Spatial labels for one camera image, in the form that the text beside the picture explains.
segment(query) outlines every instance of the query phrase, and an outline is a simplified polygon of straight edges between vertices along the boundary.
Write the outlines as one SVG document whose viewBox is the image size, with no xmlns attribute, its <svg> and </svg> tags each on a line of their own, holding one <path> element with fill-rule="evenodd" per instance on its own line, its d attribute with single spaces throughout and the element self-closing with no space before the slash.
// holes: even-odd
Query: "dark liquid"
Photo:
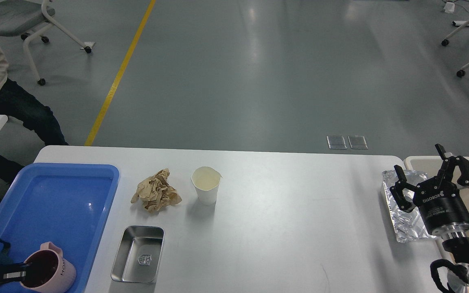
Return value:
<svg viewBox="0 0 469 293">
<path fill-rule="evenodd" d="M 57 271 L 57 255 L 50 250 L 43 250 L 34 254 L 26 261 L 30 267 L 26 271 L 23 285 L 28 288 L 35 288 L 48 282 Z"/>
</svg>

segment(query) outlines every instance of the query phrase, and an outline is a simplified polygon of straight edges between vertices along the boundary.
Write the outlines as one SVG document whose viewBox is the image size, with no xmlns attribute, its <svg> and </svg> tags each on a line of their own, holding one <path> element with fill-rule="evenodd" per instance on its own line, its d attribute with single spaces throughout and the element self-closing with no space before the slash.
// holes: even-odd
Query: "aluminum foil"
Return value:
<svg viewBox="0 0 469 293">
<path fill-rule="evenodd" d="M 428 174 L 422 171 L 404 170 L 404 174 L 406 181 L 412 185 L 417 185 L 428 179 Z M 417 208 L 411 213 L 406 213 L 398 208 L 396 200 L 393 198 L 392 193 L 390 193 L 390 187 L 394 186 L 396 181 L 398 181 L 396 171 L 390 170 L 383 172 L 383 189 L 385 191 L 390 219 L 392 220 L 397 241 L 407 243 L 419 239 L 436 238 L 426 232 L 425 224 Z M 403 194 L 406 198 L 409 198 L 410 201 L 414 198 L 414 192 L 408 189 L 405 189 Z"/>
</svg>

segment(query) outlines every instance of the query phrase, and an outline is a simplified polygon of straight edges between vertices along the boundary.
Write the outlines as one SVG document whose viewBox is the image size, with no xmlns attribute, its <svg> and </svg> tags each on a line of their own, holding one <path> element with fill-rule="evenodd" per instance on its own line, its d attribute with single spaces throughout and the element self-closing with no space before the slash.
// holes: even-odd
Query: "person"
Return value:
<svg viewBox="0 0 469 293">
<path fill-rule="evenodd" d="M 49 107 L 8 78 L 8 61 L 0 48 L 0 115 L 15 117 L 23 126 L 35 131 L 45 145 L 67 145 L 59 122 Z M 23 168 L 0 155 L 0 178 L 12 182 Z"/>
</svg>

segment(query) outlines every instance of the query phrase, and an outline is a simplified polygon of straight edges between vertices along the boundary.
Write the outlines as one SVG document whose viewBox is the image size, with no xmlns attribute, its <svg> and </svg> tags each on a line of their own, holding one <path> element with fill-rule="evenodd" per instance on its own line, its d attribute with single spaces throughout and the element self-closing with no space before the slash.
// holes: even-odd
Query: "stainless steel tray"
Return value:
<svg viewBox="0 0 469 293">
<path fill-rule="evenodd" d="M 163 240 L 164 230 L 159 227 L 126 228 L 113 263 L 112 279 L 117 282 L 154 282 Z"/>
</svg>

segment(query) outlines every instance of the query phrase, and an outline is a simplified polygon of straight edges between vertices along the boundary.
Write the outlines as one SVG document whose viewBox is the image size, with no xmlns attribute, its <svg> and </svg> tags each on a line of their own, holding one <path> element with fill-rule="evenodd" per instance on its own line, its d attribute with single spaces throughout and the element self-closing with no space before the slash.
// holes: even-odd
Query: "white paper cup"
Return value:
<svg viewBox="0 0 469 293">
<path fill-rule="evenodd" d="M 222 178 L 222 175 L 211 167 L 200 167 L 191 175 L 191 181 L 195 185 L 199 200 L 203 204 L 209 205 L 216 202 L 220 178 Z"/>
</svg>

